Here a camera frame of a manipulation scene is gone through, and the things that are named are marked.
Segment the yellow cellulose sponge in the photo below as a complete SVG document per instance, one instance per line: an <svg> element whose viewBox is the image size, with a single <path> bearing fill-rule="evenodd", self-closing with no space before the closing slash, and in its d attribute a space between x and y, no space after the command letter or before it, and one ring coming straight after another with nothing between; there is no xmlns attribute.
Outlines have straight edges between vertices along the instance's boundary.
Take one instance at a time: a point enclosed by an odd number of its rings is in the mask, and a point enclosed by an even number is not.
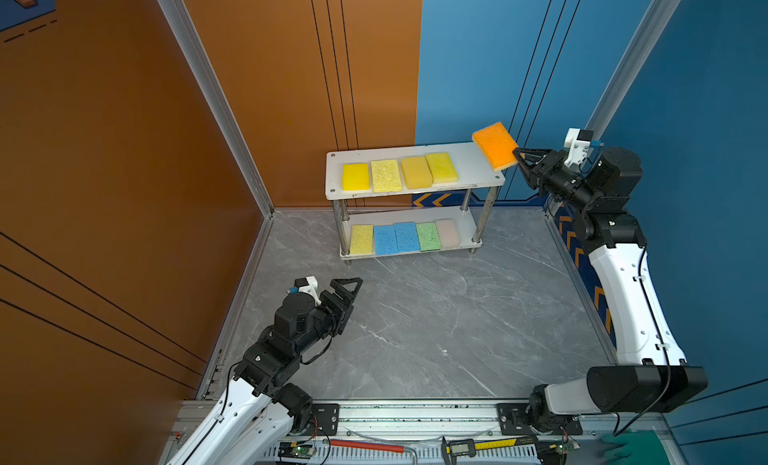
<svg viewBox="0 0 768 465"><path fill-rule="evenodd" d="M395 193L402 190L399 163L395 159L372 161L373 192Z"/></svg>
<svg viewBox="0 0 768 465"><path fill-rule="evenodd" d="M349 254L351 256L374 254L373 225L353 225L351 227Z"/></svg>

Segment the orange foam sponge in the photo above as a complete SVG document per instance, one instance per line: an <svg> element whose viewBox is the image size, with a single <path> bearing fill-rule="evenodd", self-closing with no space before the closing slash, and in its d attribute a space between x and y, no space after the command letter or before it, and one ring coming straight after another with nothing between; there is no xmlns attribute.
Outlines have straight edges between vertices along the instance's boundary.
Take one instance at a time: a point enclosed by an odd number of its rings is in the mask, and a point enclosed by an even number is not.
<svg viewBox="0 0 768 465"><path fill-rule="evenodd" d="M495 172L518 164L514 155L518 145L501 122L474 132L472 141L483 152Z"/></svg>

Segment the blue cellulose sponge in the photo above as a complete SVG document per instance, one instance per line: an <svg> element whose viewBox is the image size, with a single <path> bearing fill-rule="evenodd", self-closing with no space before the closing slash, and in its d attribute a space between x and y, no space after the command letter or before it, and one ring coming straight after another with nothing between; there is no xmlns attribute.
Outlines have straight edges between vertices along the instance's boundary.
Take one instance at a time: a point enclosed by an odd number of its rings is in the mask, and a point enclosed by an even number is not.
<svg viewBox="0 0 768 465"><path fill-rule="evenodd" d="M389 256L398 253L396 231L393 225L375 226L373 232L377 256Z"/></svg>
<svg viewBox="0 0 768 465"><path fill-rule="evenodd" d="M394 230L398 253L417 253L421 251L417 226L414 222L396 223Z"/></svg>

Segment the small yellow foam sponge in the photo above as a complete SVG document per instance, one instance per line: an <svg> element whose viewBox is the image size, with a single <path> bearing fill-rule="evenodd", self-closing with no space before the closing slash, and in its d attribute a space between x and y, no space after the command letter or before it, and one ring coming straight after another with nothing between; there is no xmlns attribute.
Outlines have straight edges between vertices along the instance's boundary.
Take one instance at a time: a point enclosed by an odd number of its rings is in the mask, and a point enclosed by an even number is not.
<svg viewBox="0 0 768 465"><path fill-rule="evenodd" d="M449 153L431 153L425 159L435 185L456 183L459 180Z"/></svg>

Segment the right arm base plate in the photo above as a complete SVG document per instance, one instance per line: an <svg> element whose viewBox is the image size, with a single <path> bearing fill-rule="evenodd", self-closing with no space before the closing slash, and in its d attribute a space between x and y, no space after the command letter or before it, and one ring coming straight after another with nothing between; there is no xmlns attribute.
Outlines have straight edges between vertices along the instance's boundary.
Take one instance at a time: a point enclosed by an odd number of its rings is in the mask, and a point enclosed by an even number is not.
<svg viewBox="0 0 768 465"><path fill-rule="evenodd" d="M534 412L530 404L517 402L500 403L496 406L496 411L504 436L583 434L578 416L554 415L546 408Z"/></svg>

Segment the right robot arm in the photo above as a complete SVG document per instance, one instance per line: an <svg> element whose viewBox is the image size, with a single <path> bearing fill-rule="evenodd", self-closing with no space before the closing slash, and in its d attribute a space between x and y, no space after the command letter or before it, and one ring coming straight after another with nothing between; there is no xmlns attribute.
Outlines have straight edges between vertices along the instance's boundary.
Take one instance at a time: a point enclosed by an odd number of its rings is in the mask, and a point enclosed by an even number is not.
<svg viewBox="0 0 768 465"><path fill-rule="evenodd" d="M527 424L551 432L580 415L668 413L704 391L706 372L689 365L668 327L650 276L647 240L626 209L643 175L640 158L608 148L582 173L568 164L564 150L517 149L514 154L532 189L574 211L576 238L600 281L616 336L616 365L535 387Z"/></svg>

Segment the thick yellow foam sponge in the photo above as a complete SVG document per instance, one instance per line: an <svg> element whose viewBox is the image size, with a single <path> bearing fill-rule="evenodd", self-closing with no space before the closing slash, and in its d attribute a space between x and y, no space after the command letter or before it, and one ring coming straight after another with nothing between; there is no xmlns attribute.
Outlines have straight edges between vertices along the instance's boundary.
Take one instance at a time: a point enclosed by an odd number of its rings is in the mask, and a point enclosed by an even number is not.
<svg viewBox="0 0 768 465"><path fill-rule="evenodd" d="M342 166L342 190L344 192L370 191L371 175L369 164L344 164Z"/></svg>

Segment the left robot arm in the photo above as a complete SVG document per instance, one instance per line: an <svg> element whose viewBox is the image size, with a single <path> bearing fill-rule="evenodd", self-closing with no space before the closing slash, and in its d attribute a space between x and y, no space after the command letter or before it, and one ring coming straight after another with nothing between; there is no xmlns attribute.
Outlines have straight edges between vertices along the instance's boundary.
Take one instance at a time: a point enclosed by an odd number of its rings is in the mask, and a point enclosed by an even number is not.
<svg viewBox="0 0 768 465"><path fill-rule="evenodd" d="M313 399L290 383L303 355L343 333L363 285L333 279L319 291L313 276L297 279L258 340L227 373L224 392L170 464L254 464L284 437L306 429Z"/></svg>

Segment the green cellulose sponge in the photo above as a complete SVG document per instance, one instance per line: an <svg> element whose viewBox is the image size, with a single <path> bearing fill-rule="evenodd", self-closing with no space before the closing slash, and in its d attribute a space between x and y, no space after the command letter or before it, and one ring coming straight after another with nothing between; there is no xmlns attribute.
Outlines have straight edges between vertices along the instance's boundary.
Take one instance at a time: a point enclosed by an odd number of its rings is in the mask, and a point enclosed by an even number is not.
<svg viewBox="0 0 768 465"><path fill-rule="evenodd" d="M438 251L442 249L439 232L435 222L417 223L416 231L421 252Z"/></svg>

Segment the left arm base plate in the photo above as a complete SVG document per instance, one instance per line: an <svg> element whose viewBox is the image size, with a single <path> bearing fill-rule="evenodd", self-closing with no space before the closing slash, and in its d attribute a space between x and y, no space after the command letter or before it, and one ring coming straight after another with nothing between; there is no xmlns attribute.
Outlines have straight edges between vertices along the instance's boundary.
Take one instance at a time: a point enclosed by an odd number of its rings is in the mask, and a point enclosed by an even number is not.
<svg viewBox="0 0 768 465"><path fill-rule="evenodd" d="M338 432L340 405L338 403L313 403L302 417L301 434L315 433L334 437Z"/></svg>

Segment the beige foam sponge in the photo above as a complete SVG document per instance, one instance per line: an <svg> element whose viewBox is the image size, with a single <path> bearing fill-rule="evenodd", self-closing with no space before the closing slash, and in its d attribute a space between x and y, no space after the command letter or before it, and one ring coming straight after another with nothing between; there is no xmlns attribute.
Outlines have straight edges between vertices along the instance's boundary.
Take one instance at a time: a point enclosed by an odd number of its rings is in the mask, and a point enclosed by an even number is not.
<svg viewBox="0 0 768 465"><path fill-rule="evenodd" d="M460 247L461 237L455 220L436 220L435 226L443 250L457 249Z"/></svg>

